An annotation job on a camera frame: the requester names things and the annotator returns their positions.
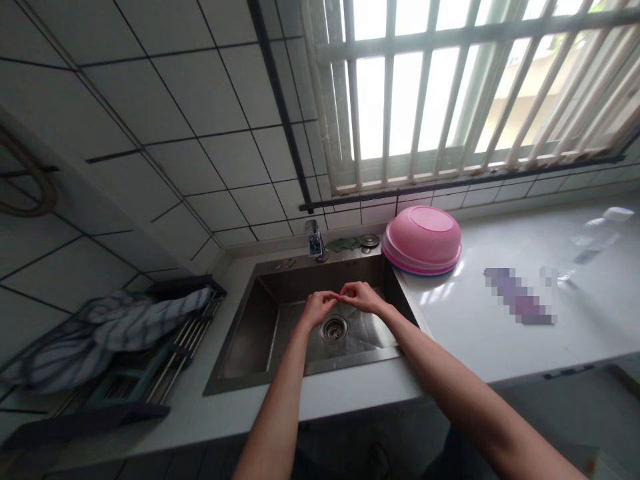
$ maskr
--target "stainless steel sink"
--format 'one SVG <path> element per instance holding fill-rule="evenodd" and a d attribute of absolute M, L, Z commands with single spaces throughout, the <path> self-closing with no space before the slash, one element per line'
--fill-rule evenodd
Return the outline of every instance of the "stainless steel sink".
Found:
<path fill-rule="evenodd" d="M 418 325 L 391 264 L 379 247 L 332 253 L 326 263 L 308 257 L 255 266 L 233 323 L 216 360 L 204 395 L 269 383 L 289 336 L 314 291 L 340 292 L 346 282 L 368 282 Z M 311 332 L 305 375 L 353 367 L 402 355 L 380 318 L 337 304 Z"/>

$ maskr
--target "drain strainer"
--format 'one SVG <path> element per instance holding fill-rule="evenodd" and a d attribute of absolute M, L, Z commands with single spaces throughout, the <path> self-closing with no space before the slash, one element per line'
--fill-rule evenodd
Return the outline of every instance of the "drain strainer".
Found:
<path fill-rule="evenodd" d="M 347 336 L 347 321 L 332 314 L 320 325 L 320 338 L 330 345 L 339 343 Z"/>

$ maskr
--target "hose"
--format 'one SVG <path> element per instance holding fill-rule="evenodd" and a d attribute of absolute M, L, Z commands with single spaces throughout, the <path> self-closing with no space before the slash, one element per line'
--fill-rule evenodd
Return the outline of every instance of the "hose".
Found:
<path fill-rule="evenodd" d="M 53 184 L 47 178 L 46 174 L 42 172 L 30 152 L 6 130 L 4 125 L 0 125 L 0 144 L 2 144 L 2 146 L 18 160 L 20 165 L 25 168 L 28 174 L 32 176 L 40 190 L 40 200 L 37 200 L 37 204 L 33 208 L 19 209 L 0 200 L 0 212 L 14 217 L 40 217 L 48 214 L 53 210 L 57 199 Z"/>

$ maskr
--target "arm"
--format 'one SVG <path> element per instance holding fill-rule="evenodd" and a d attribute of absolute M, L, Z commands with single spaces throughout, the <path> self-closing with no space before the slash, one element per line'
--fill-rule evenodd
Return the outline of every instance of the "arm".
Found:
<path fill-rule="evenodd" d="M 505 479 L 584 479 L 486 383 L 384 302 L 367 283 L 348 283 L 340 301 L 380 317 L 442 412 Z"/>
<path fill-rule="evenodd" d="M 307 298 L 258 416 L 253 423 L 233 480 L 288 479 L 293 468 L 302 375 L 307 342 L 337 302 L 334 292 L 315 292 Z"/>

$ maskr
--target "stacked bowls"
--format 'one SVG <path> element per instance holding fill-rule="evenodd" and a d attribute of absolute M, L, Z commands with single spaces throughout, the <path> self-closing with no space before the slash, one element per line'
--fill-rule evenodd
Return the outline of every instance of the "stacked bowls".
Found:
<path fill-rule="evenodd" d="M 455 268 L 462 254 L 460 226 L 440 209 L 410 207 L 387 225 L 382 252 L 408 273 L 443 275 Z"/>

